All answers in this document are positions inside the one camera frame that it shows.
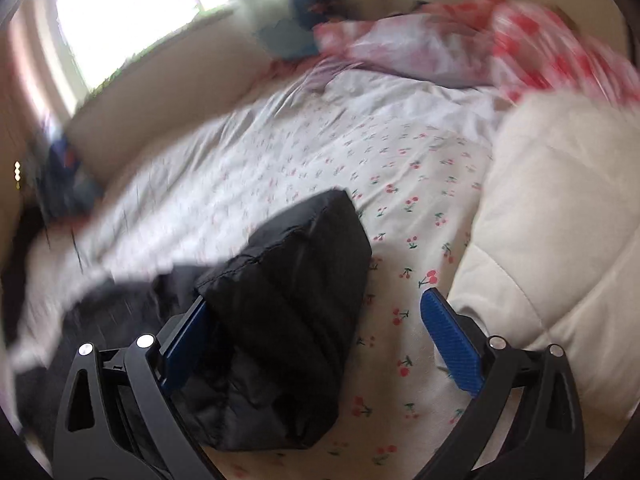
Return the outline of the blue cartoon curtain left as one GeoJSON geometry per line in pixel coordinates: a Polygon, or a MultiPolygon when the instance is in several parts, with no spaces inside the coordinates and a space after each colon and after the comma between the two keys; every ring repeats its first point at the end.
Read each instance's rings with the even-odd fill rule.
{"type": "Polygon", "coordinates": [[[88,217],[103,197],[102,186],[60,128],[40,132],[25,162],[27,182],[45,224],[88,217]]]}

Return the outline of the black puffer jacket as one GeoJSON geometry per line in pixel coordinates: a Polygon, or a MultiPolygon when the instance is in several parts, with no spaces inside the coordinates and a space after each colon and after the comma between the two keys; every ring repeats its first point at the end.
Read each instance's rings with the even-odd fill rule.
{"type": "Polygon", "coordinates": [[[16,378],[23,425],[52,448],[74,354],[122,348],[205,302],[171,399],[192,436],[224,452],[310,448],[334,425],[371,246],[352,201],[329,190],[260,226],[233,258],[108,280],[65,315],[51,363],[16,378]]]}

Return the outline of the cream quilted comforter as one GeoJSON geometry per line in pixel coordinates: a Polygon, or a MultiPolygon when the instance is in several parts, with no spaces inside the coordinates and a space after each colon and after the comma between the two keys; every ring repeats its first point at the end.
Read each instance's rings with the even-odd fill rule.
{"type": "Polygon", "coordinates": [[[639,404],[639,111],[532,93],[492,144],[449,303],[570,361],[594,467],[639,404]]]}

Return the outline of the cherry print bed sheet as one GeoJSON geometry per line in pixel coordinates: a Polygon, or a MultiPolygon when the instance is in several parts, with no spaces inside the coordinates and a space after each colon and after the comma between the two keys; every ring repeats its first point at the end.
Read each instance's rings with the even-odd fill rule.
{"type": "Polygon", "coordinates": [[[369,279],[333,428],[306,451],[213,452],[235,479],[409,479],[468,396],[435,364],[424,290],[447,290],[469,244],[503,115],[497,93],[366,70],[314,87],[267,84],[234,110],[150,144],[111,180],[78,233],[41,234],[27,260],[10,353],[18,419],[50,453],[62,385],[62,323],[96,309],[91,340],[134,318],[130,284],[236,255],[258,226],[341,188],[370,240],[369,279]]]}

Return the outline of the window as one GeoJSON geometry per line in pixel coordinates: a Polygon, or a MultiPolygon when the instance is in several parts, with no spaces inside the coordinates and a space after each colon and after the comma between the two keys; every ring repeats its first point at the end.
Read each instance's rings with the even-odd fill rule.
{"type": "Polygon", "coordinates": [[[73,115],[125,66],[230,0],[44,0],[73,115]]]}

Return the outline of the pink floral pillow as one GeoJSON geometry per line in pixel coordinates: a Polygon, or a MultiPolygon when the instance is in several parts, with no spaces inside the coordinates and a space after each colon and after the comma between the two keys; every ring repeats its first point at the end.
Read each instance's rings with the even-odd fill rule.
{"type": "Polygon", "coordinates": [[[430,3],[377,21],[320,24],[314,40],[323,55],[446,87],[491,86],[511,102],[561,90],[616,105],[639,101],[631,62],[537,3],[430,3]]]}

